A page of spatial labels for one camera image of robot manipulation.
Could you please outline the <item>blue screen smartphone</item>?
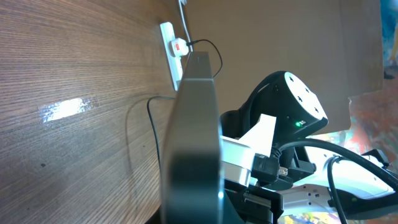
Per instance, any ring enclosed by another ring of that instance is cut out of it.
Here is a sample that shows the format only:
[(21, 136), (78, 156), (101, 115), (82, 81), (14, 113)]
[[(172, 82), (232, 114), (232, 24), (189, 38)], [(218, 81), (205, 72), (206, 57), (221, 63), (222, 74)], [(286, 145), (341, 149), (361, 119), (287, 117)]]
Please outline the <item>blue screen smartphone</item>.
[(207, 52), (190, 54), (165, 132), (162, 223), (221, 223), (220, 114)]

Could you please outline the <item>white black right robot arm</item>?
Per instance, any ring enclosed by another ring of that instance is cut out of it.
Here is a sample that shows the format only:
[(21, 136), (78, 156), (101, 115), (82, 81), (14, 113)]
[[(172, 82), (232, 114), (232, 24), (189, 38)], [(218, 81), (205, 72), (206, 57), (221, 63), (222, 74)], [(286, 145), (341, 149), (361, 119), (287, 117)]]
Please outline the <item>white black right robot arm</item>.
[(277, 223), (312, 212), (335, 212), (346, 223), (397, 211), (397, 175), (387, 156), (312, 138), (328, 118), (293, 73), (265, 77), (220, 120), (225, 223)]

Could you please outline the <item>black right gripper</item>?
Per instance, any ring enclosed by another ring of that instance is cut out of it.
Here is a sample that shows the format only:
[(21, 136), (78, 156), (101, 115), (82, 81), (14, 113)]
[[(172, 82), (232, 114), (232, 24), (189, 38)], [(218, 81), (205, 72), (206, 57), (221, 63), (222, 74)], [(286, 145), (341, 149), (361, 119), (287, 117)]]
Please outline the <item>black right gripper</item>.
[(283, 196), (250, 185), (224, 181), (223, 223), (277, 223), (284, 212)]

